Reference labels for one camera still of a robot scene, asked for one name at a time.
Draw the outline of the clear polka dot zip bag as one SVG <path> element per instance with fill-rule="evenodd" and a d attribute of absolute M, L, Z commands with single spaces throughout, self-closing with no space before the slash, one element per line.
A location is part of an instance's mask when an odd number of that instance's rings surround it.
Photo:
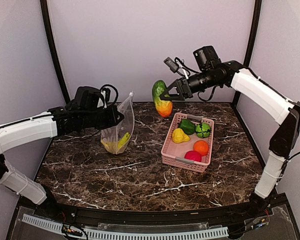
<path fill-rule="evenodd" d="M 115 142 L 120 140 L 127 132 L 130 133 L 130 137 L 133 135 L 135 127 L 133 97 L 134 92 L 131 91 L 129 96 L 118 105 L 117 110 L 124 114 L 124 119 L 118 125 L 102 130 L 100 141 Z"/>

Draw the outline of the yellow banana toy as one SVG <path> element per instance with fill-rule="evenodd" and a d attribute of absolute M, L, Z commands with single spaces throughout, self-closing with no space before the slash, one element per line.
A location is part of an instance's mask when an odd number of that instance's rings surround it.
<path fill-rule="evenodd" d="M 107 152 L 118 155 L 125 151 L 130 138 L 131 134 L 129 132 L 126 132 L 118 141 L 105 141 L 102 139 L 100 142 L 103 144 Z"/>

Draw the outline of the green bell pepper toy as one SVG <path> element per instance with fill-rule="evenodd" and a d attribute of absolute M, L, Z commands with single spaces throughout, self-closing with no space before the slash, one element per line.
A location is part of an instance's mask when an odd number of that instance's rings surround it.
<path fill-rule="evenodd" d="M 186 135 L 193 135 L 196 130 L 196 125 L 186 118 L 180 121 L 178 127 L 182 129 Z"/>

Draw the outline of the yellow pear toy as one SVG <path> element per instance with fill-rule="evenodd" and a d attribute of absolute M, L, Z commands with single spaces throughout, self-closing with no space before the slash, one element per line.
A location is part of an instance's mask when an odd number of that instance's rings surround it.
<path fill-rule="evenodd" d="M 181 144 L 184 142 L 189 142 L 190 137 L 181 128 L 176 128 L 172 132 L 172 141 L 176 144 Z"/>

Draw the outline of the pink perforated plastic basket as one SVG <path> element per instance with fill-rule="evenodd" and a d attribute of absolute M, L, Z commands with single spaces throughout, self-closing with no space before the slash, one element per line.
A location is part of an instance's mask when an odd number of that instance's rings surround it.
<path fill-rule="evenodd" d="M 197 141 L 200 141 L 201 138 L 198 137 L 195 133 L 189 136 L 189 141 L 182 143 L 175 143 L 172 140 L 173 131 L 177 129 L 179 123 L 183 119 L 188 119 L 195 125 L 200 123 L 205 123 L 210 126 L 211 133 L 208 137 L 203 140 L 208 144 L 209 150 L 207 155 L 202 156 L 200 161 L 195 161 L 191 159 L 186 159 L 185 155 L 187 152 L 192 151 L 194 149 L 194 144 Z M 178 167 L 181 169 L 191 170 L 194 172 L 203 173 L 206 168 L 210 165 L 211 156 L 212 156 L 212 146 L 213 146 L 213 138 L 214 138 L 214 121 L 209 118 L 204 118 L 201 116 L 194 116 L 191 114 L 185 113 L 175 113 L 170 124 L 168 133 L 166 135 L 163 147 L 161 149 L 162 163 L 166 165 L 170 165 L 173 167 Z"/>

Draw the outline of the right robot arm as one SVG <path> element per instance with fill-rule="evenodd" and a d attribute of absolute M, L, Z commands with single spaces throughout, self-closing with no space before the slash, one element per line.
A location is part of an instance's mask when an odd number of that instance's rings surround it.
<path fill-rule="evenodd" d="M 269 141 L 266 165 L 253 192 L 256 198 L 245 205 L 245 213 L 256 217 L 265 208 L 262 199 L 270 195 L 293 158 L 291 151 L 300 133 L 300 103 L 275 90 L 241 63 L 220 59 L 208 60 L 199 73 L 175 80 L 159 97 L 166 101 L 184 101 L 195 93 L 222 86 L 246 96 L 278 124 Z"/>

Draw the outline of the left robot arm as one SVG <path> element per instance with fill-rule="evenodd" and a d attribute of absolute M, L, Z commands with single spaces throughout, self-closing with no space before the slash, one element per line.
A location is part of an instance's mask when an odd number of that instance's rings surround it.
<path fill-rule="evenodd" d="M 10 123 L 0 124 L 0 185 L 36 205 L 50 218 L 57 218 L 60 206 L 46 189 L 35 182 L 26 170 L 29 162 L 25 157 L 38 161 L 35 150 L 43 154 L 40 144 L 47 144 L 55 137 L 94 128 L 104 130 L 117 126 L 124 115 L 117 106 L 101 106 L 95 109 L 76 105 L 55 107 L 38 115 Z"/>

